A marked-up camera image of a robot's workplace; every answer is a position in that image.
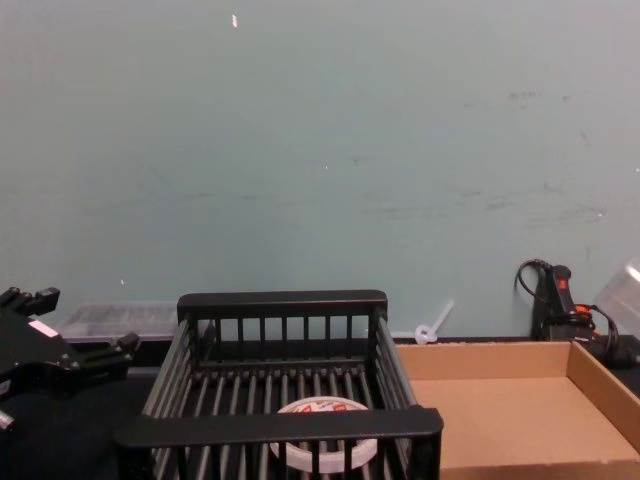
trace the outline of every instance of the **black table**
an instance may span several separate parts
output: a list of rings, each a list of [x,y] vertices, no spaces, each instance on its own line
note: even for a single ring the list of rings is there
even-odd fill
[[[640,397],[640,367],[613,373]],[[42,394],[9,399],[2,409],[19,424],[11,434],[0,433],[0,480],[116,479],[112,433],[142,410],[152,384],[152,377],[133,377],[64,400]]]

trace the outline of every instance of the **black wire basket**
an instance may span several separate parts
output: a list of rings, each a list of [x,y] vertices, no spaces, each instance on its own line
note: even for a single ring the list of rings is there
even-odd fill
[[[116,434],[121,479],[438,479],[443,422],[416,404],[384,293],[190,294],[178,318],[142,415]],[[368,409],[275,413],[322,395]],[[366,439],[376,455],[354,468]],[[310,472],[287,466],[287,443],[311,452]],[[341,472],[320,472],[327,452]]]

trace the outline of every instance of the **cardboard box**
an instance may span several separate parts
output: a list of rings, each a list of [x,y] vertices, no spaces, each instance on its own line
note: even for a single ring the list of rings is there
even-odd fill
[[[640,480],[640,400],[570,343],[398,346],[443,480]]]

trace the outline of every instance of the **packing tape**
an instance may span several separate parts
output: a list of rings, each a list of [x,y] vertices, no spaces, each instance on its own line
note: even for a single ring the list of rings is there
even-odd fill
[[[290,403],[278,410],[278,413],[313,413],[313,412],[345,412],[348,410],[367,410],[361,403],[340,397],[309,397]],[[278,457],[278,444],[270,445],[273,454]],[[378,449],[375,439],[360,440],[351,451],[351,466],[360,468],[371,460]],[[311,452],[296,447],[291,443],[286,445],[287,465],[296,470],[312,472]],[[344,451],[320,453],[319,473],[344,472]]]

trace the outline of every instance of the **power cord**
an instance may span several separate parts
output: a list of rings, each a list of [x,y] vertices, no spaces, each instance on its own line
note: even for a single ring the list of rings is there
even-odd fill
[[[524,282],[524,279],[522,278],[522,272],[526,268],[535,268],[536,270],[538,270],[538,274],[539,274],[540,273],[539,270],[544,270],[546,272],[547,270],[550,270],[551,267],[552,265],[550,263],[545,262],[544,260],[541,260],[539,258],[533,258],[531,260],[527,260],[526,262],[523,262],[522,265],[520,265],[520,268],[518,268],[518,273],[516,273],[516,281],[519,282],[522,288],[527,293],[529,293],[533,298],[545,304],[549,303],[549,301],[546,298],[542,298],[540,295],[538,295],[536,292],[534,292],[529,288],[529,286]]]

